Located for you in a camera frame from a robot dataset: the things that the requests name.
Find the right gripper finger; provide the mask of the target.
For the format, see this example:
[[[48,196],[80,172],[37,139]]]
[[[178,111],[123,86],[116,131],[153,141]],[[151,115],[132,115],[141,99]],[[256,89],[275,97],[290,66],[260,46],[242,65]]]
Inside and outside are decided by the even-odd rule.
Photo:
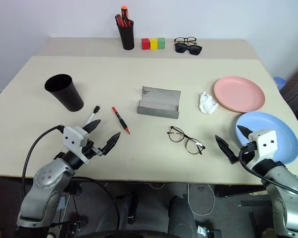
[[[242,126],[242,125],[237,126],[238,141],[249,141],[250,133],[251,133],[251,130],[249,130],[245,126]]]
[[[229,148],[229,145],[219,136],[215,135],[216,142],[221,151],[228,157],[231,164],[238,162],[238,157],[235,156],[234,152]]]

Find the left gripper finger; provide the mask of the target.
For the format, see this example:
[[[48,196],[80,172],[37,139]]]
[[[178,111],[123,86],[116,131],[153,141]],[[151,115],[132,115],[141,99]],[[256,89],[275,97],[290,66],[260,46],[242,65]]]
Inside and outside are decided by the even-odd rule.
[[[87,125],[85,125],[83,127],[83,130],[86,131],[86,132],[92,132],[96,129],[96,127],[99,125],[100,122],[101,122],[100,119],[91,121],[90,123],[88,123]]]
[[[116,134],[114,134],[107,142],[106,145],[100,149],[102,152],[102,155],[107,155],[109,153],[109,151],[116,145],[119,137],[120,137],[121,133],[118,132]]]

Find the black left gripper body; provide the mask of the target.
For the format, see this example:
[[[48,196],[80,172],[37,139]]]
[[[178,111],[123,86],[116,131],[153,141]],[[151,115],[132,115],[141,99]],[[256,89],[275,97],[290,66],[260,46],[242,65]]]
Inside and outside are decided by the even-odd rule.
[[[94,142],[87,140],[87,144],[82,148],[82,154],[87,158],[91,159],[94,156],[105,156],[105,150],[101,148],[96,148]]]

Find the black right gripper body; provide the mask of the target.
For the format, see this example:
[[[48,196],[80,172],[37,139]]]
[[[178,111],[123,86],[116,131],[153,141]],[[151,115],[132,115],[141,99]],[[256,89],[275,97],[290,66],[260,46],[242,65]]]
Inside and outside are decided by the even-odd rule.
[[[240,153],[241,152],[244,152],[244,154],[242,155],[242,159],[241,161],[244,163],[244,164],[248,164],[251,160],[254,159],[255,157],[255,150],[252,150],[252,151],[246,151],[246,150],[243,150],[243,149],[240,149]]]

